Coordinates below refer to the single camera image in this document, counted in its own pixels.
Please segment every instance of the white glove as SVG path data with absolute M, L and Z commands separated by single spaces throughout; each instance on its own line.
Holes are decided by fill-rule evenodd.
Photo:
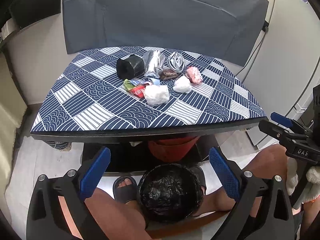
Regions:
M 305 198 L 302 200 L 303 203 L 315 200 L 320 196 L 320 167 L 311 167 L 307 174 L 307 180 L 313 184 L 310 191 L 306 194 Z M 288 195 L 292 195 L 295 187 L 298 184 L 297 175 L 297 161 L 294 158 L 288 158 L 287 161 L 287 192 Z

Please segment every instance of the metal screw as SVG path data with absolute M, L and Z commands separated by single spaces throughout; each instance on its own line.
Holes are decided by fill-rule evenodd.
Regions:
M 247 178 L 251 178 L 252 177 L 252 172 L 251 171 L 245 171 L 243 173 Z
M 38 177 L 39 181 L 43 181 L 45 179 L 45 175 L 44 174 L 41 174 L 39 177 Z
M 76 171 L 75 171 L 75 170 L 70 170 L 70 171 L 68 171 L 68 173 L 67 173 L 67 175 L 68 175 L 69 177 L 73 177 L 75 174 L 76 174 Z
M 282 178 L 279 175 L 276 175 L 275 179 L 276 179 L 276 181 L 279 181 L 279 182 L 282 180 Z

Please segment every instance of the patterned tablecloth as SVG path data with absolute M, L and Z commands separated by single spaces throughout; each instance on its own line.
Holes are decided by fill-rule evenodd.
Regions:
M 116 61 L 131 54 L 142 57 L 151 49 L 161 50 L 166 57 L 175 51 L 114 47 L 80 52 L 50 89 L 31 131 L 139 129 L 266 116 L 253 95 L 220 61 L 180 50 L 186 66 L 200 70 L 203 83 L 193 84 L 190 93 L 181 94 L 173 91 L 174 80 L 163 81 L 161 84 L 169 88 L 169 103 L 149 107 L 145 99 L 124 89 L 116 74 Z

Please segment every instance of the red packaging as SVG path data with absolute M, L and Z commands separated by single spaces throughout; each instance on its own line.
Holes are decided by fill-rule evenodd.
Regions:
M 200 137 L 185 137 L 160 141 L 148 141 L 148 147 L 154 157 L 163 162 L 180 161 L 195 145 Z
M 143 92 L 144 92 L 145 88 L 146 87 L 143 85 L 136 86 L 130 90 L 130 93 L 137 96 L 138 98 L 144 98 Z

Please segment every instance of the blue clamp pad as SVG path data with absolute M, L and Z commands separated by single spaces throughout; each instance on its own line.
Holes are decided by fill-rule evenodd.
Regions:
M 280 114 L 273 112 L 270 117 L 271 117 L 272 121 L 279 123 L 280 125 L 282 125 L 284 127 L 287 127 L 287 128 L 293 127 L 291 119 L 286 118 Z
M 105 147 L 93 162 L 79 183 L 79 198 L 85 200 L 92 196 L 111 159 L 110 150 Z
M 216 148 L 209 151 L 209 161 L 229 198 L 240 199 L 240 183 Z

